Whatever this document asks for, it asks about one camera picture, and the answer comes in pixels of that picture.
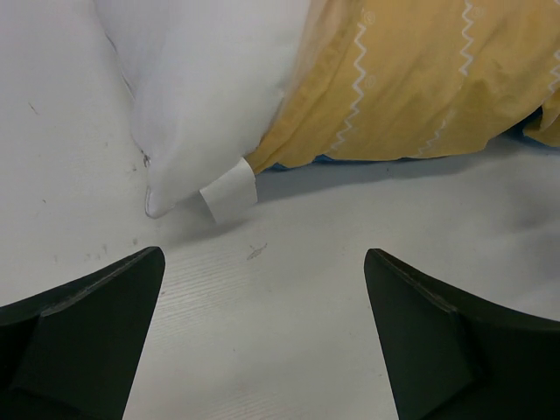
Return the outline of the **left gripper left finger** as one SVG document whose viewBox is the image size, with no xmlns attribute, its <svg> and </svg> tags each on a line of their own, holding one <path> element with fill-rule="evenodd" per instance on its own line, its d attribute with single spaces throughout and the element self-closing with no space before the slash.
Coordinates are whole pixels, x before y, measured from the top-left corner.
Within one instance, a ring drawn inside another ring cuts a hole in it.
<svg viewBox="0 0 560 420">
<path fill-rule="evenodd" d="M 3 419 L 121 419 L 165 273 L 148 247 L 1 309 Z"/>
</svg>

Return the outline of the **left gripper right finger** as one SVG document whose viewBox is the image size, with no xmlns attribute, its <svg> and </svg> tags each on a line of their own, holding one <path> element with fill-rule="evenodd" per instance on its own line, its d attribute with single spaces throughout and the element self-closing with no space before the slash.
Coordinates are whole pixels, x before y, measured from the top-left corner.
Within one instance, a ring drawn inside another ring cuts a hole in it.
<svg viewBox="0 0 560 420">
<path fill-rule="evenodd" d="M 401 419 L 557 419 L 559 324 L 425 275 L 381 249 L 367 294 Z"/>
</svg>

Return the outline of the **blue yellow Pikachu pillowcase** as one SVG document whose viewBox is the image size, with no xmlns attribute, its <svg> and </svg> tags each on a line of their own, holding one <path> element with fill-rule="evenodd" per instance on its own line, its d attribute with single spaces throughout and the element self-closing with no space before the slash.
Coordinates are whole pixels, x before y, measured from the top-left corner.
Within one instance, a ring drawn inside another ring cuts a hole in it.
<svg viewBox="0 0 560 420">
<path fill-rule="evenodd" d="M 314 1 L 254 172 L 559 144 L 556 1 Z"/>
</svg>

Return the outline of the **white pillow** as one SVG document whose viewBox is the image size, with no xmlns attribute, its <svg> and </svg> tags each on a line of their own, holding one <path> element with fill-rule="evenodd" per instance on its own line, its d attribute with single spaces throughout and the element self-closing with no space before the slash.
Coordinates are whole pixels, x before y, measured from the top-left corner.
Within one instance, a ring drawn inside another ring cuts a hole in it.
<svg viewBox="0 0 560 420">
<path fill-rule="evenodd" d="M 152 218 L 231 170 L 282 104 L 307 1 L 98 1 L 133 98 Z"/>
</svg>

